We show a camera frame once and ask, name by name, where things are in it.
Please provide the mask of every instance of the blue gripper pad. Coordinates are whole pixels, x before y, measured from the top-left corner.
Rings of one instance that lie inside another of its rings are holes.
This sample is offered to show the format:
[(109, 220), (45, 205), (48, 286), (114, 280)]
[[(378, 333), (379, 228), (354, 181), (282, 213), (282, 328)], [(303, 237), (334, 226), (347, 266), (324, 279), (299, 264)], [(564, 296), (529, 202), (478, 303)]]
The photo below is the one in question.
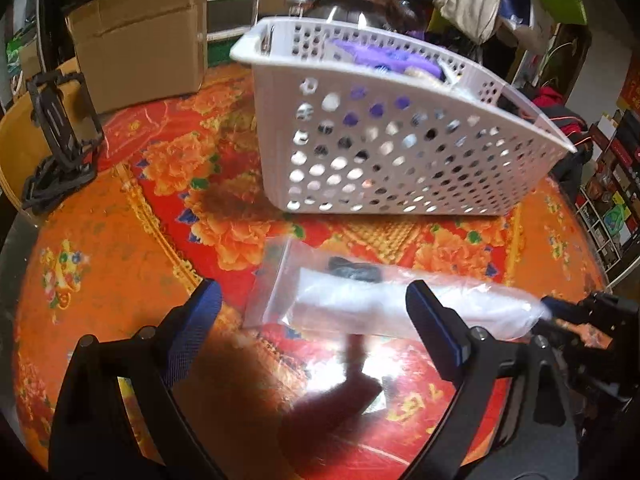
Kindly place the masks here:
[(471, 354), (469, 328), (455, 310), (442, 306), (422, 280), (406, 289), (406, 311), (440, 377), (459, 386)]
[(182, 307), (184, 321), (177, 330), (167, 353), (164, 384), (171, 388), (189, 373), (202, 343), (207, 337), (222, 307), (220, 285), (213, 280), (203, 280)]

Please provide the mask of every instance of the red cloth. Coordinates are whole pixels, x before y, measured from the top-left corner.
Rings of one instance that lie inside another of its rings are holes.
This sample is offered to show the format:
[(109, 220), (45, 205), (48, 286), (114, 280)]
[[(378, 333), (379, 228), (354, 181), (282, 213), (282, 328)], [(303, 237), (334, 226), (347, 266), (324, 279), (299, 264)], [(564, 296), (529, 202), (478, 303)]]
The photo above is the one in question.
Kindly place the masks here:
[[(564, 103), (562, 102), (562, 94), (559, 94), (553, 88), (544, 86), (538, 91), (538, 97), (533, 99), (533, 104), (538, 108), (544, 108), (553, 105), (562, 105)], [(580, 123), (576, 121), (575, 123), (568, 124), (567, 126), (562, 126), (560, 130), (566, 136), (570, 136), (575, 132), (581, 132), (582, 128), (580, 127)]]

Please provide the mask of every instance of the screw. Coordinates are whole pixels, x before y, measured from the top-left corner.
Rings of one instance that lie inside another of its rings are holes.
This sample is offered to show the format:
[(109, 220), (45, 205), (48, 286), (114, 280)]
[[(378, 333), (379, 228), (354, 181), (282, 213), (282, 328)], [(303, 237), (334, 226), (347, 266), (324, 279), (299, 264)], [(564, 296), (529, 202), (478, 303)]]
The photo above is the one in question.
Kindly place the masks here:
[(533, 341), (535, 341), (536, 345), (538, 345), (540, 348), (546, 348), (547, 346), (549, 346), (549, 341), (547, 341), (546, 338), (541, 335), (535, 336), (533, 338)]
[(489, 333), (481, 326), (475, 326), (471, 329), (471, 335), (480, 341), (484, 341), (489, 337)]
[(94, 341), (94, 336), (92, 336), (91, 334), (85, 334), (80, 338), (80, 341), (78, 341), (78, 343), (81, 347), (86, 348), (87, 346), (92, 345)]
[(151, 339), (156, 335), (156, 327), (147, 325), (143, 326), (140, 330), (138, 330), (138, 337), (140, 339)]

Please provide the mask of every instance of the red floral tablecloth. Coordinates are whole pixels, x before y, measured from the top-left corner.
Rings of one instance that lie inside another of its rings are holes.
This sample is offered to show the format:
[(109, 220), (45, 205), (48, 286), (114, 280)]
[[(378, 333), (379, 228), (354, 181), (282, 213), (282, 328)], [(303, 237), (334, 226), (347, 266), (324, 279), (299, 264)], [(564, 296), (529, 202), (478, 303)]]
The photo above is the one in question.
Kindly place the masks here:
[[(279, 327), (239, 329), (268, 237), (289, 234), (314, 247), (505, 283), (536, 296), (577, 301), (604, 285), (572, 210), (548, 179), (500, 218), (277, 210), (262, 193), (252, 82), (238, 65), (210, 70), (193, 96), (122, 110), (105, 131), (105, 171), (43, 226), (18, 306), (18, 416), (43, 463), (78, 338), (123, 338), (157, 323), (207, 276), (220, 282), (225, 306), (174, 394), (230, 478), (400, 475), (453, 393), (413, 341), (371, 341), (368, 369), (385, 391), (368, 413), (311, 457), (282, 449), (283, 413), (305, 394), (344, 380), (344, 348)], [(122, 389), (140, 444), (154, 456), (125, 380)], [(468, 459), (486, 448), (505, 391), (498, 383)]]

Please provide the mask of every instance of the white plastic basket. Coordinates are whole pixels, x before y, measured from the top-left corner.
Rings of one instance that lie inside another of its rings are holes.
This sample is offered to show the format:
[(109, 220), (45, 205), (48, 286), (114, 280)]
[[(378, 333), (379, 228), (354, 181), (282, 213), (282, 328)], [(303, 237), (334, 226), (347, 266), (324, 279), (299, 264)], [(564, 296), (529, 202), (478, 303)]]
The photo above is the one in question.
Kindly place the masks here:
[[(440, 58), (479, 99), (323, 59), (328, 38)], [(284, 211), (499, 215), (571, 142), (519, 92), (446, 49), (349, 23), (266, 18), (231, 50), (254, 67), (262, 178)], [(533, 124), (495, 107), (500, 95)]]

